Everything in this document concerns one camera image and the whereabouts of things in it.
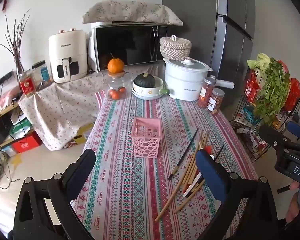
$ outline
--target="dark green pumpkin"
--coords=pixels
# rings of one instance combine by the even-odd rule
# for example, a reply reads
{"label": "dark green pumpkin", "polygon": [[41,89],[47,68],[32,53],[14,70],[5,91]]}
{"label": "dark green pumpkin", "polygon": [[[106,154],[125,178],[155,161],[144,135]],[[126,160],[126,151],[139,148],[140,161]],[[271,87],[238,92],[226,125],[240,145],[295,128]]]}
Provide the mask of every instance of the dark green pumpkin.
{"label": "dark green pumpkin", "polygon": [[149,73],[142,73],[138,75],[133,82],[143,88],[154,88],[155,86],[155,79],[152,75]]}

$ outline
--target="white wall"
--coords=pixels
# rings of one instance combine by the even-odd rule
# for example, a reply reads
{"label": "white wall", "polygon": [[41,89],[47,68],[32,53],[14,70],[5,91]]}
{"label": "white wall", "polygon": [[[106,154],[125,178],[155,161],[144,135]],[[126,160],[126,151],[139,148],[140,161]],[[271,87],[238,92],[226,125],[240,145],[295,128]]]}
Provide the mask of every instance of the white wall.
{"label": "white wall", "polygon": [[253,44],[253,59],[259,52],[280,59],[300,82],[300,14],[290,0],[256,0]]}
{"label": "white wall", "polygon": [[[100,1],[103,0],[8,0],[5,13],[2,13],[2,3],[0,4],[0,43],[7,46],[4,36],[5,15],[11,29],[15,18],[21,19],[30,8],[30,18],[21,44],[21,62],[25,69],[43,59],[49,62],[49,36],[57,33],[58,30],[70,28],[84,29],[88,32],[90,24],[82,25],[82,15]],[[162,0],[136,1],[162,3]],[[0,77],[14,68],[12,54],[0,46]]]}

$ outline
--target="refrigerator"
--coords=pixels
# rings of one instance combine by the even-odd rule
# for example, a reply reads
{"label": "refrigerator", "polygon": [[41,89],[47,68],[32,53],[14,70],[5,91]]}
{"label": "refrigerator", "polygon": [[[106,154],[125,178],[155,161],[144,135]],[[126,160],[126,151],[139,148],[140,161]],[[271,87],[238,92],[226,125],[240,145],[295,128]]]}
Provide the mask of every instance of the refrigerator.
{"label": "refrigerator", "polygon": [[217,79],[234,82],[224,89],[222,108],[244,93],[255,30],[255,0],[162,0],[182,21],[168,33],[191,41],[190,57],[212,69]]}

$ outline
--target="human hand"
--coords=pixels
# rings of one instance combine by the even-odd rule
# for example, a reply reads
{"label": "human hand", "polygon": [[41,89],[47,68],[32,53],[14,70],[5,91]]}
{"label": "human hand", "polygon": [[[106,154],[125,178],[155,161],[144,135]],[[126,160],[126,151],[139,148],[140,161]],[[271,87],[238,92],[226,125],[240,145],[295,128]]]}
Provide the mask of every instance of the human hand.
{"label": "human hand", "polygon": [[[297,189],[300,187],[300,183],[297,181],[293,181],[290,184],[290,189]],[[294,218],[299,214],[299,205],[298,205],[298,192],[295,193],[291,199],[290,206],[288,212],[286,214],[286,222],[290,223]]]}

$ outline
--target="microwave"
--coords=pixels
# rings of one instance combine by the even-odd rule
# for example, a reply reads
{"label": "microwave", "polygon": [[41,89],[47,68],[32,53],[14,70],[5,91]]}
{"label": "microwave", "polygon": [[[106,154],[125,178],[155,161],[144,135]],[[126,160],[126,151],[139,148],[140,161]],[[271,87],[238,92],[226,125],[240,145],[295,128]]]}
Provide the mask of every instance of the microwave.
{"label": "microwave", "polygon": [[120,22],[96,26],[89,46],[92,69],[97,72],[107,69],[113,57],[121,59],[125,65],[162,60],[159,41],[166,36],[167,26],[152,23]]}

